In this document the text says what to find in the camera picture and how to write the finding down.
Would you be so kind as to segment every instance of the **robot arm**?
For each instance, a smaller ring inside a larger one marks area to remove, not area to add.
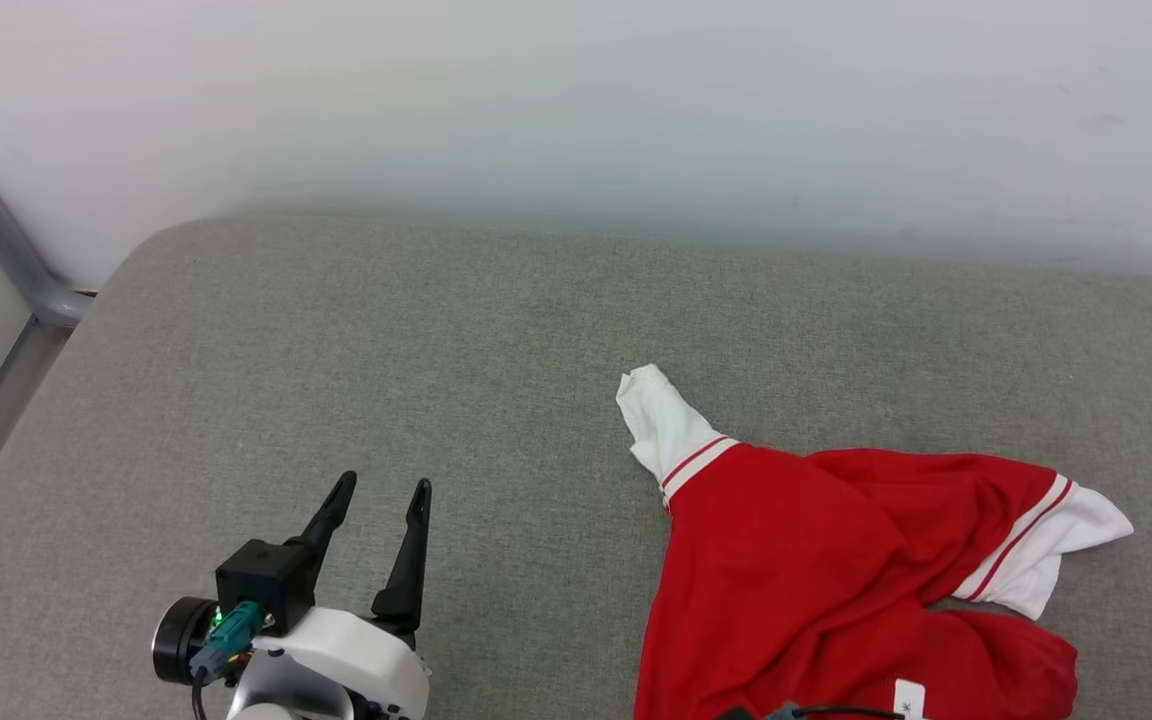
[[[433,490],[417,483],[407,533],[376,617],[314,605],[314,584],[357,475],[344,473],[300,536],[252,539],[215,569],[219,601],[187,597],[166,612],[154,637],[154,669],[165,682],[200,690],[237,685],[228,718],[265,720],[320,712],[343,720],[420,720],[429,670],[416,655],[429,510]]]

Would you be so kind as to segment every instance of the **white sleeve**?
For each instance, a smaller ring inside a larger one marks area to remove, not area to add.
[[[1061,555],[1132,532],[1132,523],[1106,497],[1058,473],[1047,495],[1011,524],[954,597],[998,602],[1037,620],[1056,588]]]
[[[688,406],[654,364],[621,376],[616,404],[634,434],[630,452],[652,471],[666,505],[708,462],[738,445]]]

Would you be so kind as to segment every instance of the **cable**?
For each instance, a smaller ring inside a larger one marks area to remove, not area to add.
[[[900,712],[887,712],[886,710],[873,710],[871,707],[852,707],[849,705],[818,705],[814,707],[799,707],[797,710],[791,710],[790,715],[833,715],[842,714],[842,712],[847,712],[847,714],[851,715],[887,717],[888,720],[905,720],[905,717],[901,715]]]
[[[202,707],[202,681],[207,676],[207,672],[199,669],[194,674],[194,720],[207,720],[207,711]]]

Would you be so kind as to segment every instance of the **red fabric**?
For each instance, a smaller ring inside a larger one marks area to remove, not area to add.
[[[896,679],[927,688],[932,720],[1069,717],[1069,643],[1018,617],[924,607],[1055,479],[979,455],[725,452],[669,503],[635,720],[764,717],[787,700],[890,710]]]

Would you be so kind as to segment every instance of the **gray couch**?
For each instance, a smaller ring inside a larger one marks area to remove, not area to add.
[[[188,717],[161,612],[353,469],[342,609],[434,480],[431,717],[623,719],[668,518],[613,395],[649,361],[750,442],[1105,493],[1137,535],[1069,556],[1041,623],[1079,649],[1076,717],[1152,717],[1151,278],[328,218],[182,225],[100,293],[0,457],[0,717]]]

